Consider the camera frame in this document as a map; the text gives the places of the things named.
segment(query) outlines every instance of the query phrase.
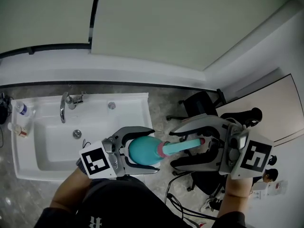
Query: rubber bulb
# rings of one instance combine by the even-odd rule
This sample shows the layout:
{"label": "rubber bulb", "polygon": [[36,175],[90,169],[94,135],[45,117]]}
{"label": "rubber bulb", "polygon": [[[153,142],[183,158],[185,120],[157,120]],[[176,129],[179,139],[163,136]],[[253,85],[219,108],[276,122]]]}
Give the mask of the rubber bulb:
{"label": "rubber bulb", "polygon": [[157,153],[157,146],[161,142],[151,136],[136,138],[129,145],[129,156],[137,164],[154,165],[164,159]]}

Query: plastic bottle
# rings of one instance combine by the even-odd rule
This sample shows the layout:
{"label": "plastic bottle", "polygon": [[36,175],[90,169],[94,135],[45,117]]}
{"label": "plastic bottle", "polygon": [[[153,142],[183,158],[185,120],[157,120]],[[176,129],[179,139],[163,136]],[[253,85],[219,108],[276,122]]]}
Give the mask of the plastic bottle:
{"label": "plastic bottle", "polygon": [[23,138],[27,137],[28,135],[28,131],[24,127],[21,127],[18,124],[9,123],[8,129],[13,131],[16,135]]}
{"label": "plastic bottle", "polygon": [[28,117],[30,116],[31,110],[22,101],[12,101],[11,105],[17,110],[21,115]]}

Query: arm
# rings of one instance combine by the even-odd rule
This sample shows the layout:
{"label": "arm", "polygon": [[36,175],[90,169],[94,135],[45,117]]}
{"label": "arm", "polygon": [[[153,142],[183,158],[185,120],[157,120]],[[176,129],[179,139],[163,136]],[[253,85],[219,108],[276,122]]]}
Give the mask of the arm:
{"label": "arm", "polygon": [[226,192],[219,209],[218,217],[227,213],[238,211],[244,213],[250,195],[252,178],[232,180],[228,175],[226,182]]}
{"label": "arm", "polygon": [[75,214],[88,191],[91,181],[77,167],[57,189],[50,208],[60,208]]}

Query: whiteboard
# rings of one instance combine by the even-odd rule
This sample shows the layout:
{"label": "whiteboard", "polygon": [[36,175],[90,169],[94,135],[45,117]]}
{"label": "whiteboard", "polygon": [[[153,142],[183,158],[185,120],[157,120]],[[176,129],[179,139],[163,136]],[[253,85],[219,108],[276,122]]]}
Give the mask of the whiteboard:
{"label": "whiteboard", "polygon": [[275,142],[275,146],[304,134],[301,101],[291,75],[236,101],[217,108],[218,115],[243,112],[257,107],[263,119],[253,131]]}

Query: tile floor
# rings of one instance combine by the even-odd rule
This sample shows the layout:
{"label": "tile floor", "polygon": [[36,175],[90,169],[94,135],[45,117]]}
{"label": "tile floor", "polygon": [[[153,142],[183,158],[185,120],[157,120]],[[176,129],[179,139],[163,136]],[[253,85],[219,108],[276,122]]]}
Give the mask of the tile floor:
{"label": "tile floor", "polygon": [[[172,142],[178,141],[178,137],[169,136],[168,133],[179,121],[166,121],[165,116],[169,114],[186,115],[183,107],[178,105],[178,101],[196,93],[196,91],[184,89],[124,85],[20,86],[4,88],[0,91],[14,99],[62,95],[65,91],[71,95],[77,95],[81,91],[85,91],[87,94],[148,92],[152,125],[156,131],[155,136],[163,141]],[[210,94],[210,96],[213,99],[217,98],[216,94]],[[4,140],[4,146],[0,149],[0,228],[30,228],[35,225],[43,208],[48,207],[60,183],[16,178],[11,153],[10,131],[7,129],[9,121],[8,119],[4,125],[0,126],[3,130]],[[169,181],[174,177],[171,174],[173,170],[170,161],[175,158],[177,156],[163,160],[161,170],[158,173],[140,177],[161,200],[164,199]],[[172,184],[171,193],[179,199],[183,206],[199,211],[206,195],[198,188],[187,192],[186,189],[191,184],[190,176],[181,177]],[[169,204],[168,206],[178,214],[173,207]],[[202,221],[202,219],[196,218],[193,220]]]}

